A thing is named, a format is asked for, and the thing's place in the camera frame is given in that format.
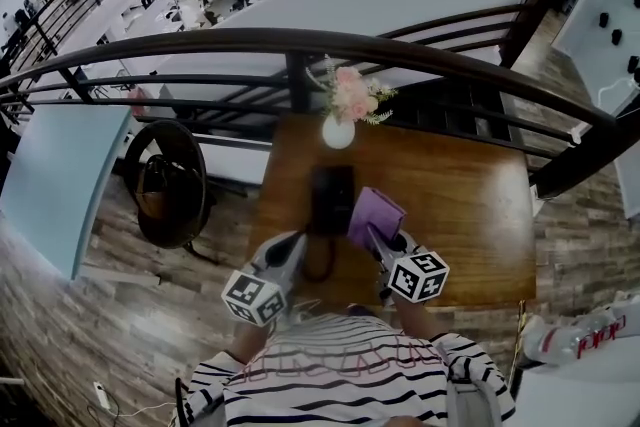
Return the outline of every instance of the wooden floor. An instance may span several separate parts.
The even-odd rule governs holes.
[[[558,20],[548,17],[515,69],[586,101],[575,70],[550,51]],[[518,106],[532,119],[553,113]],[[132,201],[113,177],[98,212],[89,262],[160,272],[160,287],[143,288],[57,278],[0,220],[0,357],[61,427],[95,425],[93,381],[124,414],[173,399],[173,380],[229,341],[232,324],[219,300],[231,269],[241,265],[257,190],[245,200],[219,195],[200,249],[225,263],[214,267],[182,250],[160,250],[141,239]],[[624,219],[613,166],[547,203],[535,221],[537,294],[532,305],[572,315],[640,285],[640,226]],[[452,329],[479,341],[502,368],[513,350],[516,305],[492,310],[444,308]],[[123,426],[161,426],[169,407],[124,418]]]

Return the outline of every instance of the wall socket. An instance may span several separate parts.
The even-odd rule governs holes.
[[[109,397],[107,396],[107,393],[104,391],[104,387],[98,381],[93,382],[93,387],[96,390],[96,395],[98,396],[98,401],[100,402],[100,405],[102,406],[102,408],[106,409],[107,411],[111,411],[111,404],[109,404]]]

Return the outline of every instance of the wooden table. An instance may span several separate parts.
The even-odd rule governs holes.
[[[268,238],[302,230],[310,219],[311,169],[354,167],[356,198],[379,189],[407,211],[403,228],[451,267],[431,305],[491,305],[535,298],[533,218],[524,155],[478,143],[360,123],[345,150],[320,137],[322,119],[291,115],[279,125],[249,243],[250,259]],[[310,239],[307,264],[321,272],[327,242]],[[377,264],[346,238],[333,274],[321,284],[300,278],[297,294],[325,302],[376,305]]]

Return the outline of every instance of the black telephone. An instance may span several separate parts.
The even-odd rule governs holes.
[[[313,168],[310,233],[328,237],[346,235],[353,213],[353,203],[353,167]]]

